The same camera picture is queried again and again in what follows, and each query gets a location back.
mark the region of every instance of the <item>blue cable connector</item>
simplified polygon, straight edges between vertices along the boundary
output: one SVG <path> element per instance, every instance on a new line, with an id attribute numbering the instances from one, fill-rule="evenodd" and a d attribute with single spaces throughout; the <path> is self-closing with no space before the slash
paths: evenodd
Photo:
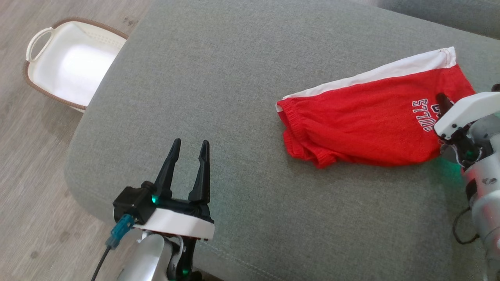
<path id="1" fill-rule="evenodd" d="M 120 240 L 134 227 L 134 218 L 129 214 L 124 214 L 116 225 L 111 229 L 111 236 L 106 240 L 106 246 L 116 249 Z"/>

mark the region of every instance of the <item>gray couch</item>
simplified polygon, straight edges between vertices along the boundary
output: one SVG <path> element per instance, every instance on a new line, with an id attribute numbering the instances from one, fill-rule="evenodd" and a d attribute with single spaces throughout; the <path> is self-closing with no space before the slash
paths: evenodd
<path id="1" fill-rule="evenodd" d="M 368 0 L 368 3 L 426 21 L 500 39 L 500 0 Z"/>
<path id="2" fill-rule="evenodd" d="M 225 281 L 482 280 L 481 244 L 451 234 L 467 206 L 456 166 L 316 169 L 287 155 L 275 110 L 288 94 L 449 46 L 477 92 L 499 82 L 500 41 L 377 7 L 158 0 L 83 115 L 67 184 L 113 223 L 113 199 L 154 180 L 175 138 L 172 190 L 187 198 L 207 139 L 215 237 L 197 244 L 198 268 Z M 473 234 L 466 218 L 458 230 Z"/>

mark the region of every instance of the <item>wooden floor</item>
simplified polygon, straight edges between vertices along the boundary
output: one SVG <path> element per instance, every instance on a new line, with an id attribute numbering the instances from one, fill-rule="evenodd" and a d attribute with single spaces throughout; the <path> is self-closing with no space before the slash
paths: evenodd
<path id="1" fill-rule="evenodd" d="M 0 281 L 90 280 L 111 228 L 73 200 L 63 178 L 82 113 L 23 80 L 28 42 L 60 19 L 83 17 L 127 34 L 149 0 L 0 0 Z M 98 280 L 115 280 L 132 238 Z"/>

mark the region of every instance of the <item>robotic arm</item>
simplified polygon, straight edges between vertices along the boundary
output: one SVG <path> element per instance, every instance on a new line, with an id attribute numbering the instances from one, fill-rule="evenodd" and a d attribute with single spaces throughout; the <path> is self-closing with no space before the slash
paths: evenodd
<path id="1" fill-rule="evenodd" d="M 462 98 L 454 105 L 438 95 L 442 116 L 434 125 L 462 166 L 468 210 L 486 251 L 485 281 L 500 281 L 500 118 L 493 115 L 500 109 L 500 92 L 495 90 Z"/>
<path id="2" fill-rule="evenodd" d="M 180 149 L 181 140 L 177 138 L 156 181 L 144 181 L 140 188 L 125 187 L 113 202 L 116 222 L 131 216 L 133 227 L 143 231 L 119 281 L 202 280 L 201 273 L 193 272 L 193 254 L 196 241 L 212 239 L 215 231 L 208 207 L 210 147 L 207 140 L 203 141 L 198 174 L 188 200 L 173 199 L 170 189 Z"/>

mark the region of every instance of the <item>red shorts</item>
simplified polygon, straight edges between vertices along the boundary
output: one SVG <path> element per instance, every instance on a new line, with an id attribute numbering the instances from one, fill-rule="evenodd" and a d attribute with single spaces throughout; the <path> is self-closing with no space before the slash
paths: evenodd
<path id="1" fill-rule="evenodd" d="M 452 102 L 475 93 L 453 47 L 287 95 L 276 109 L 292 157 L 318 168 L 338 159 L 401 166 L 439 155 L 438 93 Z"/>

